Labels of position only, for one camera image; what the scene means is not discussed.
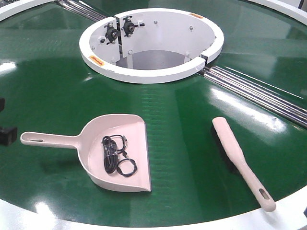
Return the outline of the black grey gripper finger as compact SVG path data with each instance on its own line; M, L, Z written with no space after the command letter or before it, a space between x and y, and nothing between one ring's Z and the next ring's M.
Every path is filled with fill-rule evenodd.
M8 146L17 139L17 127L0 127L0 144Z

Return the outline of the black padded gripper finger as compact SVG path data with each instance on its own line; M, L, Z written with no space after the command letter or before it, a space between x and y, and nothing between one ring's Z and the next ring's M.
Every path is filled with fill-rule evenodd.
M5 107L5 99L0 98L0 112L4 110Z

